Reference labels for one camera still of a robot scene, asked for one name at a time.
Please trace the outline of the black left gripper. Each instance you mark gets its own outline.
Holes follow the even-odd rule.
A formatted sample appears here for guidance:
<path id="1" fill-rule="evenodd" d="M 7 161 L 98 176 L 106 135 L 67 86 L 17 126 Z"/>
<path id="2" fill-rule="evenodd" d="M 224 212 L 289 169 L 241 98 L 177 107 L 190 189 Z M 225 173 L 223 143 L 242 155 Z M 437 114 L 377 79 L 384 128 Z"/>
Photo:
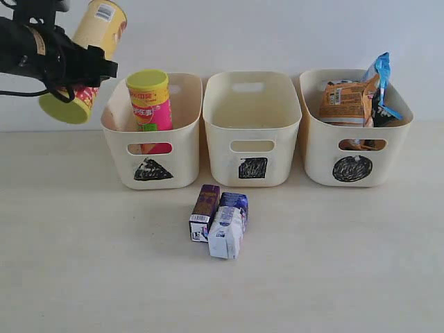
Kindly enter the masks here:
<path id="1" fill-rule="evenodd" d="M 83 47 L 71 40 L 59 26 L 45 26 L 46 45 L 52 50 L 46 61 L 44 85 L 47 92 L 77 87 L 97 88 L 117 77 L 118 64 L 105 58 L 105 51 L 94 45 Z"/>

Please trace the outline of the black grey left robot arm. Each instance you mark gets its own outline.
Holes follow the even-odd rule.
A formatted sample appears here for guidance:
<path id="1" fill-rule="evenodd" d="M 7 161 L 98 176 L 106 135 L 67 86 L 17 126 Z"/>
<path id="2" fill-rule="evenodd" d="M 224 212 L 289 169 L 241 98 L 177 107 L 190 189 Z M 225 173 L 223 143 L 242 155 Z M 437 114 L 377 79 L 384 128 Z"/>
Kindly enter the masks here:
<path id="1" fill-rule="evenodd" d="M 105 51 L 73 42 L 59 26 L 23 24 L 1 18 L 1 73 L 34 78 L 45 86 L 39 92 L 1 91 L 3 96 L 52 94 L 68 103 L 77 86 L 99 87 L 117 76 L 118 64 Z"/>

